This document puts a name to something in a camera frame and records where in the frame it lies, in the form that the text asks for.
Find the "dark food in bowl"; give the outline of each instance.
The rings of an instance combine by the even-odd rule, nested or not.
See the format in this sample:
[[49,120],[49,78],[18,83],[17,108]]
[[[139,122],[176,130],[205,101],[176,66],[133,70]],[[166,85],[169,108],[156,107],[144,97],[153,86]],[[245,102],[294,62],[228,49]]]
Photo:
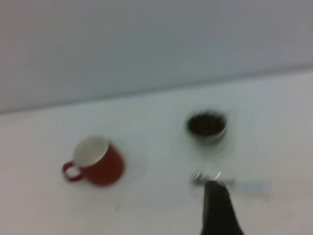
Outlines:
[[223,116],[210,113],[197,114],[187,123],[188,130],[199,136],[213,136],[219,134],[226,127]]

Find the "white table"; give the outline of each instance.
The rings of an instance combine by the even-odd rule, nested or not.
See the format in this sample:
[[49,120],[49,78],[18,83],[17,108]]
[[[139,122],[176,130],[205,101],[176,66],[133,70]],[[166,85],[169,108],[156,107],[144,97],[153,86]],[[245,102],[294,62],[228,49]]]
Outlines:
[[[183,128],[204,107],[230,114],[215,148]],[[124,155],[124,177],[109,188],[67,183],[61,166],[95,134]],[[313,185],[313,71],[3,115],[0,153],[2,235],[199,234],[195,171]],[[247,235],[311,235],[310,192],[234,192],[233,203]]]

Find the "bowl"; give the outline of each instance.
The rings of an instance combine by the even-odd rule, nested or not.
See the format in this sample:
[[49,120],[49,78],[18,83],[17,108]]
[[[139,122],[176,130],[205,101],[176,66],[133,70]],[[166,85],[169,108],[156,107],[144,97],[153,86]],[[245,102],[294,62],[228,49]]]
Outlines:
[[219,111],[203,110],[192,113],[186,121],[187,132],[203,143],[218,143],[227,130],[226,115]]

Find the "mug handle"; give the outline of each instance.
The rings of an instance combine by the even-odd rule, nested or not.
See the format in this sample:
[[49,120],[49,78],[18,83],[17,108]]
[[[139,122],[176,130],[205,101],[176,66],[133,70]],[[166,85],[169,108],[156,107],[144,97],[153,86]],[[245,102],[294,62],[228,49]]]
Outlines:
[[63,170],[63,175],[64,175],[64,177],[65,177],[68,181],[71,181],[71,182],[82,180],[82,179],[84,178],[84,176],[83,176],[82,173],[80,173],[79,175],[74,176],[74,177],[70,177],[70,176],[66,173],[66,171],[67,171],[69,168],[73,167],[73,166],[75,166],[75,164],[74,164],[72,161],[71,161],[71,162],[68,162],[68,163],[65,163],[65,164],[63,165],[62,170]]

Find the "small bowl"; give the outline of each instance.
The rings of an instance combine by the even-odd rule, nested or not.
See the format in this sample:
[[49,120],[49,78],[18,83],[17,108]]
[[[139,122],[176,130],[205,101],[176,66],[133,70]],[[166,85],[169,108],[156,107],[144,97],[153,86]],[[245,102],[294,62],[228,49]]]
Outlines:
[[[205,134],[199,134],[199,133],[194,132],[193,130],[190,129],[190,122],[194,121],[195,120],[194,118],[203,116],[203,115],[215,117],[217,121],[222,122],[219,124],[223,126],[220,128],[220,130],[217,130],[216,133],[213,133],[213,134],[205,135]],[[226,118],[226,115],[222,112],[212,111],[212,110],[203,110],[197,113],[192,113],[190,116],[188,116],[187,122],[186,122],[186,129],[187,129],[187,132],[191,136],[193,136],[196,140],[200,142],[203,142],[206,144],[218,143],[225,136],[225,133],[227,130],[227,118]]]

